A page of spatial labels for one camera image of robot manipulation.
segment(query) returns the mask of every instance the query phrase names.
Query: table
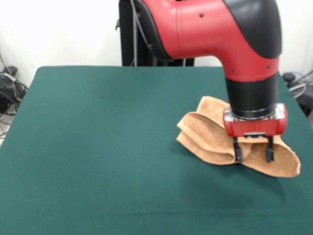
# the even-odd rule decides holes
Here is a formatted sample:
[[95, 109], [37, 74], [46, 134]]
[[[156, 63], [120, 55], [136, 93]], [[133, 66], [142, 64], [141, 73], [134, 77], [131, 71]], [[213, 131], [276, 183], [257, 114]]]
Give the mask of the table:
[[301, 175], [202, 162], [177, 141], [221, 68], [39, 68], [0, 149], [4, 235], [313, 233], [312, 128], [280, 81]]

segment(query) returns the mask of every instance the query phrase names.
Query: gray cable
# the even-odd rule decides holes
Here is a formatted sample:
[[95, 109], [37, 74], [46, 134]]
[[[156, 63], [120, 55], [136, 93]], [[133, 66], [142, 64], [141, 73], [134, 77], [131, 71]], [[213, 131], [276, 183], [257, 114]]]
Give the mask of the gray cable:
[[300, 89], [300, 88], [303, 88], [299, 93], [293, 95], [293, 97], [294, 97], [295, 99], [297, 99], [297, 98], [299, 98], [300, 96], [302, 96], [302, 95], [307, 91], [307, 87], [308, 87], [308, 86], [313, 86], [313, 83], [302, 83], [302, 84], [296, 85], [296, 86], [294, 86], [294, 87], [291, 87], [291, 88], [289, 89], [289, 91], [290, 91], [290, 92], [293, 92], [293, 91], [295, 91], [295, 90], [298, 90], [298, 89]]
[[134, 66], [138, 66], [138, 49], [137, 49], [137, 21], [136, 12], [133, 12], [133, 35], [134, 35]]
[[132, 5], [132, 9], [133, 9], [133, 14], [135, 15], [135, 18], [136, 18], [136, 20], [137, 20], [137, 26], [138, 26], [138, 28], [139, 28], [139, 30], [140, 30], [140, 32], [141, 32], [141, 35], [142, 35], [142, 38], [143, 38], [145, 44], [148, 46], [147, 38], [146, 38], [145, 34], [143, 33], [143, 29], [142, 29], [141, 24], [140, 24], [140, 21], [139, 21], [139, 19], [138, 19], [138, 17], [137, 17], [137, 13], [136, 13], [136, 8], [135, 8], [134, 0], [131, 0], [131, 5]]

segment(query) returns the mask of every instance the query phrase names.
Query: folded towel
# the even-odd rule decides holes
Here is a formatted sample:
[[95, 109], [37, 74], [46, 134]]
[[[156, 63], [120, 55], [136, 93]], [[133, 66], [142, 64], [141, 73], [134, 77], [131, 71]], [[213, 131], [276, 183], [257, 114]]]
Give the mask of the folded towel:
[[[224, 108], [229, 104], [209, 96], [201, 99], [196, 112], [187, 113], [178, 123], [177, 140], [203, 161], [215, 165], [236, 163], [233, 138], [224, 127]], [[300, 174], [301, 163], [280, 136], [274, 136], [274, 161], [266, 162], [266, 138], [238, 138], [242, 164], [273, 177], [291, 178]]]

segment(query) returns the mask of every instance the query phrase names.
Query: black stand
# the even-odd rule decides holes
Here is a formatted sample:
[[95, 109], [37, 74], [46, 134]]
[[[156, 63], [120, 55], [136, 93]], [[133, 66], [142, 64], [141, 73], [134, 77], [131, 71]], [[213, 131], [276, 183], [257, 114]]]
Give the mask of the black stand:
[[[122, 65], [134, 66], [134, 24], [130, 0], [119, 1], [119, 16]], [[180, 59], [171, 62], [156, 59], [147, 48], [140, 31], [137, 31], [137, 66], [194, 66], [195, 59]]]

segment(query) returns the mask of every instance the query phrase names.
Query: cable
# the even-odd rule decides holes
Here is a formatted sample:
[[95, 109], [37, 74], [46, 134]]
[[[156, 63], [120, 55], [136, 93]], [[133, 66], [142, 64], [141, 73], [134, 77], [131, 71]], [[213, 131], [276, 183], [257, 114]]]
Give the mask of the cable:
[[312, 37], [313, 37], [313, 31], [310, 33], [310, 36], [309, 36], [308, 41], [307, 41], [307, 46], [306, 46], [307, 49], [306, 49], [306, 53], [305, 53], [305, 56], [304, 56], [304, 59], [303, 59], [302, 71], [304, 71], [305, 63], [308, 60], [309, 51], [310, 51], [309, 50], [309, 46], [311, 45]]
[[11, 71], [8, 69], [8, 67], [5, 65], [5, 62], [3, 61], [2, 54], [1, 54], [1, 48], [0, 48], [0, 60], [3, 64], [3, 67], [9, 72], [10, 75], [12, 75]]
[[302, 91], [300, 91], [298, 94], [294, 94], [293, 95], [293, 98], [297, 99], [299, 98], [300, 96], [302, 96], [305, 92], [307, 91], [307, 87], [305, 86]]
[[310, 76], [311, 74], [313, 74], [313, 70], [310, 71], [310, 72], [308, 72], [306, 75], [301, 74], [302, 77], [300, 77], [300, 78], [298, 78], [298, 79], [295, 79], [294, 81], [291, 82], [291, 84], [295, 84], [295, 83], [297, 83], [297, 82], [300, 82], [301, 80], [306, 79], [306, 78], [307, 78], [308, 76]]
[[3, 132], [3, 133], [0, 135], [0, 139], [4, 139], [3, 136], [5, 136], [6, 134], [8, 134], [8, 132]]
[[297, 90], [297, 89], [299, 89], [299, 88], [302, 88], [302, 87], [306, 87], [306, 86], [313, 86], [313, 82], [311, 82], [311, 83], [302, 83], [302, 84], [299, 84], [299, 85], [296, 85], [296, 86], [294, 86], [294, 87], [291, 87], [290, 89], [289, 89], [289, 91], [294, 91], [294, 90]]

